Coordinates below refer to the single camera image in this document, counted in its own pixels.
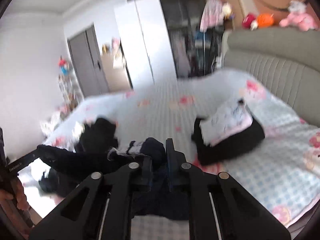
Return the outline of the person left hand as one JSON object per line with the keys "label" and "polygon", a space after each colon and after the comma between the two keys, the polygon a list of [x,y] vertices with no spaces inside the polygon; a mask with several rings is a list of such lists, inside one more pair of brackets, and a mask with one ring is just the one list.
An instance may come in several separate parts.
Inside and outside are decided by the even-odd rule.
{"label": "person left hand", "polygon": [[27,201],[27,197],[24,194],[24,188],[21,181],[18,178],[12,180],[12,184],[16,191],[15,194],[12,195],[5,191],[1,186],[1,205],[7,204],[7,200],[16,200],[17,208],[23,211],[29,210],[29,203]]}

